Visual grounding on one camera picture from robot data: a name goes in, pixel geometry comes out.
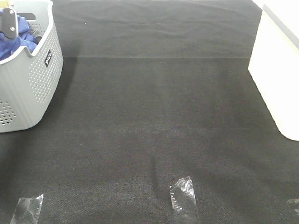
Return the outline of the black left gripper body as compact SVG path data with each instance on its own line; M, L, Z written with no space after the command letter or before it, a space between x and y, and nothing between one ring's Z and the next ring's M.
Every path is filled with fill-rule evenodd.
M0 13L0 31L7 39L18 36L17 13L13 8L3 8Z

